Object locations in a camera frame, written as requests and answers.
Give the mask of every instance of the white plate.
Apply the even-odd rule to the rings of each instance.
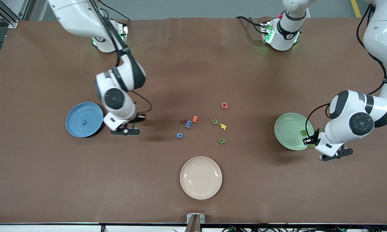
[[[205,200],[213,197],[222,184],[218,164],[208,157],[194,157],[183,165],[180,184],[192,198]]]

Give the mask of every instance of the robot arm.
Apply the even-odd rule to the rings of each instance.
[[[367,51],[379,59],[387,71],[387,0],[375,0],[376,10],[364,34]],[[367,136],[373,128],[387,125],[387,77],[378,97],[355,91],[342,91],[329,106],[331,121],[315,131],[315,149],[320,160],[339,155],[345,142]]]
[[[117,57],[123,62],[120,66],[98,74],[95,90],[108,111],[103,119],[105,124],[112,131],[124,128],[121,130],[124,135],[132,134],[134,128],[129,130],[126,125],[143,121],[145,116],[136,113],[136,106],[127,92],[141,88],[145,83],[146,73],[117,33],[116,22],[103,17],[94,0],[48,2],[65,30],[74,35],[95,38],[101,51],[116,51]]]
[[[306,9],[317,0],[282,0],[285,12],[280,18],[262,25],[262,39],[274,49],[286,51],[296,43],[299,31],[306,19]]]

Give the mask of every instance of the brown table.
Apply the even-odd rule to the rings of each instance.
[[[114,54],[58,22],[19,22],[0,53],[0,223],[179,222],[189,212],[209,223],[387,223],[387,126],[330,162],[314,149],[286,150],[273,130],[283,113],[307,116],[342,90],[381,83],[357,24],[307,19],[292,50],[278,52],[238,19],[132,21],[128,43],[148,74],[138,92],[153,111],[140,136],[105,127],[83,139],[67,132],[67,113],[101,104],[93,82]],[[138,110],[148,107],[131,96]],[[180,120],[194,115],[198,123],[186,129]],[[323,110],[311,120],[316,128],[327,121]],[[223,173],[208,200],[190,198],[179,183],[196,156]]]

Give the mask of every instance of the blue plate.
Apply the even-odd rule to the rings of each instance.
[[[103,123],[103,111],[95,103],[84,102],[73,107],[66,118],[67,131],[76,137],[85,138],[96,133]]]

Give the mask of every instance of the green plate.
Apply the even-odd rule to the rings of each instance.
[[[304,145],[301,131],[305,130],[306,118],[299,113],[286,113],[281,115],[275,123],[275,136],[278,141],[286,148],[294,151],[301,151],[308,147]],[[314,134],[314,128],[308,122],[309,135]]]

